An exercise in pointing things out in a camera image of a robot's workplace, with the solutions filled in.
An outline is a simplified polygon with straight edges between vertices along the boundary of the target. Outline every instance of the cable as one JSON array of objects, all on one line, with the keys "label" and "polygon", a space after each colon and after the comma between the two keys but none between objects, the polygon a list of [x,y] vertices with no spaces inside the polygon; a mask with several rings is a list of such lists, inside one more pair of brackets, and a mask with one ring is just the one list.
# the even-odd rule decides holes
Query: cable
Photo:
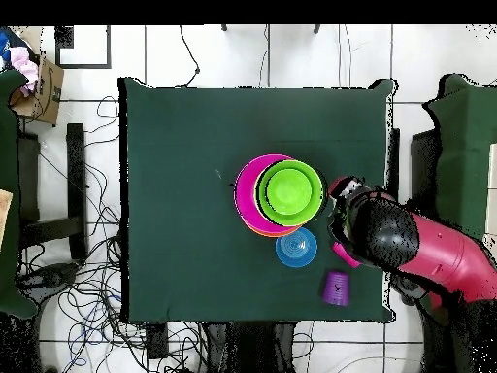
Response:
[{"label": "cable", "polygon": [[338,86],[342,87],[342,42],[340,40],[340,24],[338,25]]},{"label": "cable", "polygon": [[352,47],[350,45],[350,37],[348,36],[347,25],[344,24],[346,28],[347,41],[348,41],[348,88],[351,88],[351,78],[352,78]]},{"label": "cable", "polygon": [[368,359],[389,359],[389,360],[405,360],[405,361],[411,361],[414,363],[419,363],[421,366],[424,365],[424,363],[421,360],[413,360],[413,359],[407,359],[407,358],[402,358],[402,357],[388,357],[388,356],[368,356],[368,357],[362,357],[361,359],[356,359],[352,361],[349,364],[346,364],[342,369],[340,369],[337,373],[341,373],[344,370],[346,370],[349,366],[352,366],[353,364],[357,363],[358,361],[362,360],[368,360]]},{"label": "cable", "polygon": [[[107,115],[101,115],[99,110],[100,110],[100,106],[102,105],[102,103],[104,103],[106,101],[106,99],[112,99],[111,101],[114,103],[115,107],[116,107],[116,114],[114,116],[107,116]],[[100,100],[100,102],[98,103],[98,106],[97,106],[97,116],[99,118],[110,118],[112,119],[112,121],[110,123],[107,123],[107,124],[102,124],[100,126],[98,126],[97,128],[91,130],[91,131],[88,131],[88,130],[84,130],[83,132],[84,133],[88,133],[88,134],[91,134],[91,133],[95,133],[97,130],[100,130],[101,128],[104,128],[104,127],[107,127],[107,126],[110,126],[111,124],[113,124],[118,116],[119,116],[119,108],[117,106],[117,102],[116,100],[113,98],[113,96],[105,96],[102,100]]]},{"label": "cable", "polygon": [[[309,336],[311,338],[311,341],[313,341],[313,331],[315,329],[315,321],[313,321],[313,324],[311,325],[311,331],[309,332]],[[307,369],[306,369],[306,373],[309,373],[309,363],[311,362],[311,355],[309,355],[309,357],[307,358]]]},{"label": "cable", "polygon": [[180,33],[182,35],[182,42],[184,43],[184,46],[188,50],[188,54],[190,55],[191,59],[193,60],[193,62],[195,63],[195,66],[196,66],[195,73],[193,74],[191,79],[187,83],[185,83],[184,85],[177,85],[177,87],[188,87],[190,85],[190,83],[193,82],[193,79],[195,79],[195,77],[200,73],[200,67],[197,63],[197,60],[195,60],[195,57],[193,57],[193,54],[190,51],[190,47],[188,46],[188,44],[186,43],[186,40],[184,39],[184,36],[182,34],[182,26],[181,25],[180,25]]},{"label": "cable", "polygon": [[311,343],[310,347],[309,347],[309,350],[307,352],[305,352],[303,355],[299,355],[299,356],[294,356],[293,359],[300,359],[302,357],[306,357],[308,355],[311,354],[311,352],[313,351],[313,349],[315,348],[315,341],[313,340],[313,337],[307,333],[296,333],[293,335],[293,338],[295,339],[295,337],[297,337],[298,335],[304,335],[304,336],[307,336],[308,339],[309,339],[309,342]]},{"label": "cable", "polygon": [[267,53],[269,51],[269,40],[268,40],[268,36],[266,35],[267,30],[268,30],[268,26],[269,26],[269,24],[266,24],[266,28],[264,29],[264,37],[266,38],[266,41],[268,42],[268,48],[264,52],[264,55],[262,56],[262,62],[260,64],[260,70],[259,70],[259,87],[260,87],[260,83],[262,82],[262,68],[264,67],[264,60],[265,60],[266,55],[267,55]]}]

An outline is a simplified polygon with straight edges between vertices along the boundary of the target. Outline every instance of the dark green tablecloth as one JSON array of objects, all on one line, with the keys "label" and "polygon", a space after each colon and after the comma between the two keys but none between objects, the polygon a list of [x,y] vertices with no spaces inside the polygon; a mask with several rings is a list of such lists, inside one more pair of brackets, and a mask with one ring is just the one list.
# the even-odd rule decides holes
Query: dark green tablecloth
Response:
[{"label": "dark green tablecloth", "polygon": [[30,318],[38,308],[17,290],[15,277],[20,263],[19,179],[17,173],[17,119],[8,107],[11,94],[27,79],[17,70],[0,73],[0,188],[14,195],[0,251],[0,312]]},{"label": "dark green tablecloth", "polygon": [[[352,270],[330,251],[331,204],[306,225],[317,239],[315,260],[290,269],[279,262],[275,239],[242,223],[230,184],[251,159],[284,153],[328,182],[356,175],[382,185],[392,89],[392,81],[336,90],[153,89],[119,80],[129,167],[129,320],[391,320],[382,272]],[[349,273],[346,308],[320,300],[331,270]]]},{"label": "dark green tablecloth", "polygon": [[440,129],[436,207],[440,218],[481,240],[485,232],[490,145],[497,143],[497,89],[442,79],[426,108]]}]

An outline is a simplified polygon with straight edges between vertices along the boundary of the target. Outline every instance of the pink bowl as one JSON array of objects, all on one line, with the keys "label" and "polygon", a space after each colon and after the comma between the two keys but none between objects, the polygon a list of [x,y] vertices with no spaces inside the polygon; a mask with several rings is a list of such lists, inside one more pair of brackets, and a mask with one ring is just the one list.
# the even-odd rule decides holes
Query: pink bowl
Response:
[{"label": "pink bowl", "polygon": [[291,160],[291,157],[283,154],[265,154],[251,160],[238,175],[234,191],[235,206],[239,215],[255,230],[277,236],[283,236],[292,227],[279,226],[266,220],[257,209],[253,193],[259,175],[266,167],[280,160]]}]

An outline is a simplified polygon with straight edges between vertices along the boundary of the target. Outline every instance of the purple cup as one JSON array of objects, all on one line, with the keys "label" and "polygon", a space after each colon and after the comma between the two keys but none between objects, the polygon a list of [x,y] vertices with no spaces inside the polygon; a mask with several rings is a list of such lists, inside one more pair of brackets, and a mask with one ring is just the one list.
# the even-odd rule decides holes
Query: purple cup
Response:
[{"label": "purple cup", "polygon": [[346,273],[328,273],[322,300],[330,305],[348,306],[348,275]]}]

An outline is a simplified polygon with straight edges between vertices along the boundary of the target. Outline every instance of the green bowl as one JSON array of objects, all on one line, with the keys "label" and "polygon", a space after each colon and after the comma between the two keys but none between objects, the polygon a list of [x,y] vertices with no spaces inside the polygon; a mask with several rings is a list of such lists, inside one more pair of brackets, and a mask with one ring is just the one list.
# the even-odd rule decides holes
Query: green bowl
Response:
[{"label": "green bowl", "polygon": [[270,206],[280,215],[296,215],[302,212],[311,200],[311,182],[296,169],[284,169],[268,182],[266,195]]},{"label": "green bowl", "polygon": [[[279,172],[286,170],[290,172],[279,174]],[[311,186],[309,199],[307,198],[306,180]],[[296,182],[298,187],[290,190],[289,196],[285,199],[284,194],[279,195],[277,193],[278,187],[287,186],[290,182]],[[299,191],[302,193],[303,198],[298,201],[292,201],[290,197]],[[319,211],[323,200],[322,181],[317,172],[306,163],[299,160],[283,160],[268,167],[260,174],[255,186],[254,196],[259,211],[267,219],[281,226],[296,226],[309,221]],[[285,213],[296,211],[299,208],[301,210],[296,213]]]}]

